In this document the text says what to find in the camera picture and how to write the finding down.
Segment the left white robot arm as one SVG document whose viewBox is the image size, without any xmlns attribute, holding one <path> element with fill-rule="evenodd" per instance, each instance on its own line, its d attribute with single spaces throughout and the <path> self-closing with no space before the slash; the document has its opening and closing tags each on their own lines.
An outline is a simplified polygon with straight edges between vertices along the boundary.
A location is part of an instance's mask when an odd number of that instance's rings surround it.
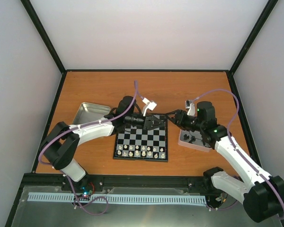
<svg viewBox="0 0 284 227">
<path fill-rule="evenodd" d="M 85 190 L 89 185 L 86 170 L 74 159 L 77 147 L 88 141 L 109 137 L 125 131 L 127 126 L 150 132 L 164 128 L 166 120 L 155 115 L 147 115 L 139 110 L 136 100 L 132 96 L 125 96 L 118 107 L 99 120 L 77 125 L 57 123 L 41 144 L 38 159 L 47 159 L 46 164 L 61 171 L 72 180 L 78 190 Z"/>
</svg>

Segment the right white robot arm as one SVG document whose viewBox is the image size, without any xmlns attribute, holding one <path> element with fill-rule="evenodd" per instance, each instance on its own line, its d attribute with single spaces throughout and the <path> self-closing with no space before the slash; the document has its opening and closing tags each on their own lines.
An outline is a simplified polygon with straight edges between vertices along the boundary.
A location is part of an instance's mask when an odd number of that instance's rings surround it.
<svg viewBox="0 0 284 227">
<path fill-rule="evenodd" d="M 208 172 L 213 188 L 240 202 L 257 223 L 275 215 L 284 218 L 284 180 L 273 177 L 247 155 L 229 129 L 218 124 L 211 102 L 191 103 L 188 111 L 175 110 L 166 116 L 182 130 L 200 132 L 202 142 L 222 155 L 240 176 L 236 179 L 222 169 L 212 168 Z"/>
</svg>

